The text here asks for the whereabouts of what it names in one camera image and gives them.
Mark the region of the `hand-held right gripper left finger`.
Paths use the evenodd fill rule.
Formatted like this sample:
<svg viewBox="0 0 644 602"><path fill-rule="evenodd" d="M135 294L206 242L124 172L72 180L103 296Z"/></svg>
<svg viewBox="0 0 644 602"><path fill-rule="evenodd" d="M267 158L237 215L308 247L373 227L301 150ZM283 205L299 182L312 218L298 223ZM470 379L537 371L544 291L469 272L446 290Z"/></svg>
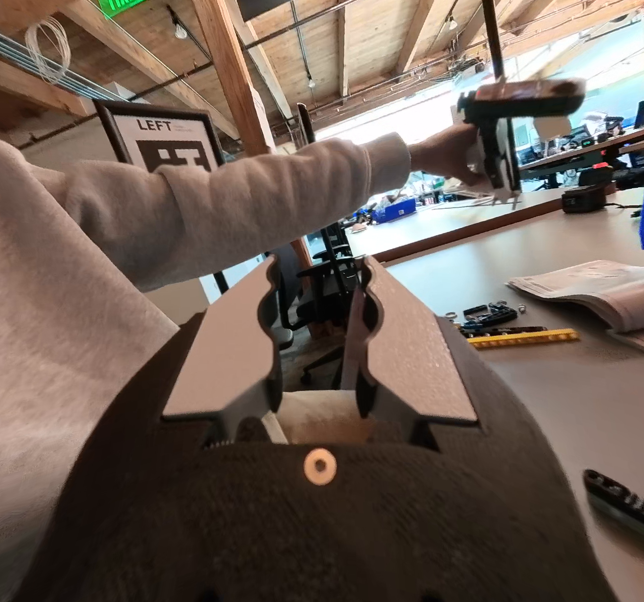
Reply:
<svg viewBox="0 0 644 602"><path fill-rule="evenodd" d="M165 404L165 419L263 418L283 389L269 319L280 279L269 255L204 312Z"/></svg>

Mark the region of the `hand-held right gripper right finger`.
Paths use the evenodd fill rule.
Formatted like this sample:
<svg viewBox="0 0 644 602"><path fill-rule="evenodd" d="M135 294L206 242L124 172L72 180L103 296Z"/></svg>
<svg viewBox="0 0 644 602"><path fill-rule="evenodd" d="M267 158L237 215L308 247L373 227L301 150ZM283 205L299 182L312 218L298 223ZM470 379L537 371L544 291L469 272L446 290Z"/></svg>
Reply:
<svg viewBox="0 0 644 602"><path fill-rule="evenodd" d="M361 260L369 334L356 385L362 418L477 424L441 320L372 256Z"/></svg>

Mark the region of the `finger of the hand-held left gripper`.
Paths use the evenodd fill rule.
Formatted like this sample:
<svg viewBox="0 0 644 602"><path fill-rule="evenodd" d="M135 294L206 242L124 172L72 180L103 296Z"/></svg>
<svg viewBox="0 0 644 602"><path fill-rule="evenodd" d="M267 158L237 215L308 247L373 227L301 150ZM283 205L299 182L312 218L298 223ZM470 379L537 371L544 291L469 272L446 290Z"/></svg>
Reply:
<svg viewBox="0 0 644 602"><path fill-rule="evenodd" d="M503 194L503 123L482 123L478 129L484 174L495 195Z"/></svg>
<svg viewBox="0 0 644 602"><path fill-rule="evenodd" d="M504 123L505 128L503 129L503 137L505 144L505 187L514 195L518 195L521 190L521 183L513 120L511 118L505 118Z"/></svg>

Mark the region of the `person's left forearm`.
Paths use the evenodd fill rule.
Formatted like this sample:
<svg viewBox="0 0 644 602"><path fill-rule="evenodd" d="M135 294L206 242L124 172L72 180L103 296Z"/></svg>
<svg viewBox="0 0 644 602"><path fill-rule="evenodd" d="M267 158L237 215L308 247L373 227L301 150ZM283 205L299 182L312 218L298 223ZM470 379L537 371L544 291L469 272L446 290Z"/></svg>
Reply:
<svg viewBox="0 0 644 602"><path fill-rule="evenodd" d="M340 220L369 197L402 186L407 145L388 135L365 146L327 140L292 156L256 156L213 173L162 166L152 223L154 257L137 287L219 273Z"/></svg>

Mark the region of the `yellow lego beam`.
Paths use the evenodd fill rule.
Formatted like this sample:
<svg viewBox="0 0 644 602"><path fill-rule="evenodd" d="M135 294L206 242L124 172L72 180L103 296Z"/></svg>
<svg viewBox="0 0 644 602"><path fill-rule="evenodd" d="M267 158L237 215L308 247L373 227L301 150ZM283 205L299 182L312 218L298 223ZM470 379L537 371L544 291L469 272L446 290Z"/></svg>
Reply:
<svg viewBox="0 0 644 602"><path fill-rule="evenodd" d="M495 336L480 336L468 339L469 344L476 349L500 349L507 347L524 347L529 345L545 345L578 341L580 334L573 329L540 330L536 332L521 332L515 334L500 334Z"/></svg>

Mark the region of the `black lego beam with pin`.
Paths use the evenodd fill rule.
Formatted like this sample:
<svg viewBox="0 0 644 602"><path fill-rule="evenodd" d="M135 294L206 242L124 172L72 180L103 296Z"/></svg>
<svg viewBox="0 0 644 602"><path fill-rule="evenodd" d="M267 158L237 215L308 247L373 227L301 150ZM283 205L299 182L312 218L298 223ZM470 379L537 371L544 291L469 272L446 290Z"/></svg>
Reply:
<svg viewBox="0 0 644 602"><path fill-rule="evenodd" d="M621 525L643 535L643 497L592 469L583 472L589 502Z"/></svg>

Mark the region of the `person's left hand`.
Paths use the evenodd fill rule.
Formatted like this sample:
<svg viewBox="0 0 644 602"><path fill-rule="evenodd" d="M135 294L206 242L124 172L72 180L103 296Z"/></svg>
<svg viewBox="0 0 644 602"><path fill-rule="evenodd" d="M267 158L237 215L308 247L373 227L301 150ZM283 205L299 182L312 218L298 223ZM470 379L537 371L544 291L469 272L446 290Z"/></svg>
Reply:
<svg viewBox="0 0 644 602"><path fill-rule="evenodd" d="M457 179L470 188L487 183L485 174L470 169L468 164L468 152L477 144L478 134L474 124L463 123L408 145L410 173L427 172Z"/></svg>

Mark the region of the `far cluttered desk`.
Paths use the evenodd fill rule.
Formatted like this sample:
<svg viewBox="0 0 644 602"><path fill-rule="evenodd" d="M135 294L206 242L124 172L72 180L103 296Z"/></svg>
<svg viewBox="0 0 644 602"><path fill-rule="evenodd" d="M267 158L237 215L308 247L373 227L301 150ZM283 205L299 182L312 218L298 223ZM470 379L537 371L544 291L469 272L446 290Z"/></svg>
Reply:
<svg viewBox="0 0 644 602"><path fill-rule="evenodd" d="M620 168L623 156L643 156L643 101L632 117L586 113L581 125L564 136L555 154L519 167L520 180L543 180L543 188L559 187L558 175L606 166Z"/></svg>

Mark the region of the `wood-edged table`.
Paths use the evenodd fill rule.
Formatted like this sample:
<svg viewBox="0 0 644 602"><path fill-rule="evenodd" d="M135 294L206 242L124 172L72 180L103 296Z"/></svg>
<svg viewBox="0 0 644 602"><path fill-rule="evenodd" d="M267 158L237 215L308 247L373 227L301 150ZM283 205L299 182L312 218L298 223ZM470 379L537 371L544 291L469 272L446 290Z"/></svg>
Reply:
<svg viewBox="0 0 644 602"><path fill-rule="evenodd" d="M509 233L520 249L534 245L544 251L559 248L581 216L564 215L565 189L521 195L515 211L492 200L467 200L425 207L414 214L381 225L348 228L346 236L355 257L372 256L386 266L413 260L488 235Z"/></svg>

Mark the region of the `black metal pole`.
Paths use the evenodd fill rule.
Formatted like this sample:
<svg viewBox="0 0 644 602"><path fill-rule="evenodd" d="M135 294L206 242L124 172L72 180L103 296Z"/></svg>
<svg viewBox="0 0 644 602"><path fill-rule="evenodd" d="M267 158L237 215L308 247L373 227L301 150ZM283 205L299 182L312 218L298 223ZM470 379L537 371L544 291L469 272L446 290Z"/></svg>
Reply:
<svg viewBox="0 0 644 602"><path fill-rule="evenodd" d="M502 45L496 18L496 1L481 0L481 7L484 14L484 22L487 32L487 43L495 81L505 79L505 68L502 55Z"/></svg>

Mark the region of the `black display device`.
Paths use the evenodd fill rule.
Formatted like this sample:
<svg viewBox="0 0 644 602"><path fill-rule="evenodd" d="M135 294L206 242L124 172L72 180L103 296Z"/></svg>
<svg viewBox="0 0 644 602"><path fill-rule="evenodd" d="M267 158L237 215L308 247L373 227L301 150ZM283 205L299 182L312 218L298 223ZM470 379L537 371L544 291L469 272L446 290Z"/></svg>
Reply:
<svg viewBox="0 0 644 602"><path fill-rule="evenodd" d="M607 196L615 191L613 182L570 188L561 195L561 209L569 215L597 212L607 205Z"/></svg>

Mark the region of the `instruction booklet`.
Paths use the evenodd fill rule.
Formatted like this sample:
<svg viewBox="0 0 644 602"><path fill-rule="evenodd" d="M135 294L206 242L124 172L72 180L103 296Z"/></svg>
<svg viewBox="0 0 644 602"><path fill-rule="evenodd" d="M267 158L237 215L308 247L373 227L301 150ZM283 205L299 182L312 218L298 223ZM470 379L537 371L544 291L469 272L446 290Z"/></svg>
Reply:
<svg viewBox="0 0 644 602"><path fill-rule="evenodd" d="M586 307L604 320L610 336L643 350L643 267L596 260L510 278L507 286L539 300Z"/></svg>

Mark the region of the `black framed marker sign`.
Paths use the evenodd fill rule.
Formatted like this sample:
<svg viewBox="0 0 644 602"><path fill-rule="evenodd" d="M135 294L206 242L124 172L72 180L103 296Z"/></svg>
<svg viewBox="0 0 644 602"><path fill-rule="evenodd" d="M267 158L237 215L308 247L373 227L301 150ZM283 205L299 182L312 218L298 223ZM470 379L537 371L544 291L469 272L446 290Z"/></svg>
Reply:
<svg viewBox="0 0 644 602"><path fill-rule="evenodd" d="M95 101L96 113L117 161L154 172L160 166L213 172L224 153L207 112L129 101Z"/></svg>

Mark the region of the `wooden support post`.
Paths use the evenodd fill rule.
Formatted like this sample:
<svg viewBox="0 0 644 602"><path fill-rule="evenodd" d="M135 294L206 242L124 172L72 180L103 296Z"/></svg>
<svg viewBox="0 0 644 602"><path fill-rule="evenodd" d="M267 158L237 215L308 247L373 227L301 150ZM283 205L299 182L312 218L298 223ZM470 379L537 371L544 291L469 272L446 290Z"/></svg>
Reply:
<svg viewBox="0 0 644 602"><path fill-rule="evenodd" d="M269 121L247 68L234 24L233 0L191 0L233 123L247 156L287 154L274 144Z"/></svg>

